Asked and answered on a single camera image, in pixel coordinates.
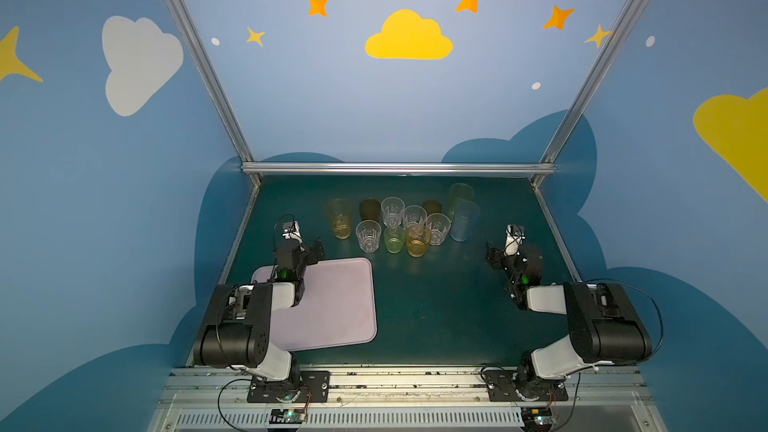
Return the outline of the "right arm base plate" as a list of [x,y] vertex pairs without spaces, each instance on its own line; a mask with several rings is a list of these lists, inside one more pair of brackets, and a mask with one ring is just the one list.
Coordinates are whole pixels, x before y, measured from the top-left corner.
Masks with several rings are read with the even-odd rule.
[[491,402],[557,402],[567,401],[569,395],[563,380],[546,380],[538,377],[518,379],[513,370],[482,368],[479,372]]

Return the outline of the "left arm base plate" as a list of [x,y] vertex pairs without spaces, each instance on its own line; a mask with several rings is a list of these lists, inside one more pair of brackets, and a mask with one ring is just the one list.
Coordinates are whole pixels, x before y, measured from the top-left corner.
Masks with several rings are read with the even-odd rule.
[[327,370],[297,370],[286,380],[266,381],[251,379],[248,403],[326,403],[330,391],[331,374]]

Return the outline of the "green faceted glass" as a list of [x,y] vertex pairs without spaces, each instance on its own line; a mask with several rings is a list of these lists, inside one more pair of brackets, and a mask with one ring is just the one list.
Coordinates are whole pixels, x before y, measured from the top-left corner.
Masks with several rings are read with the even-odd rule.
[[398,254],[404,246],[405,237],[406,232],[402,226],[387,227],[383,233],[386,250],[391,254]]

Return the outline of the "lilac plastic tray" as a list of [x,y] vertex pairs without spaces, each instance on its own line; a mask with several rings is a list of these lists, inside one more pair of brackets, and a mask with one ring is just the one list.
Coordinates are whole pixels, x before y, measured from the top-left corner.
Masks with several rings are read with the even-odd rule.
[[366,258],[307,267],[300,303],[272,313],[270,342],[298,352],[364,344],[377,334],[372,264]]

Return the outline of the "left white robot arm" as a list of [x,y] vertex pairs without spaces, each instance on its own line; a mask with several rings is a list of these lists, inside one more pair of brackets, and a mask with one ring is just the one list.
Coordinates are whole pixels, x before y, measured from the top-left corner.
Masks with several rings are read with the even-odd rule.
[[306,269],[324,258],[320,240],[307,245],[287,238],[275,246],[265,282],[216,286],[193,345],[194,363],[247,373],[258,383],[297,388],[296,360],[270,340],[271,316],[301,302]]

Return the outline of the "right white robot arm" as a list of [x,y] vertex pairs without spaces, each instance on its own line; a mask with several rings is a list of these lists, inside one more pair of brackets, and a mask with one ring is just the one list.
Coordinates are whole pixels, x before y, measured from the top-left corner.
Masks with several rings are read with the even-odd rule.
[[486,262],[507,277],[507,289],[521,310],[562,315],[567,334],[525,353],[517,367],[520,388],[550,385],[600,365],[632,365],[652,357],[658,346],[623,285],[613,282],[541,283],[542,259],[524,245],[486,245]]

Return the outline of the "amber faceted glass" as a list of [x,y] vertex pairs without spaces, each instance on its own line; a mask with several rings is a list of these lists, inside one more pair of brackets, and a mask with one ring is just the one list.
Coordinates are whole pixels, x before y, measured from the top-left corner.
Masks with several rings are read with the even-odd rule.
[[430,244],[431,230],[425,223],[411,223],[406,228],[406,246],[412,257],[423,257]]

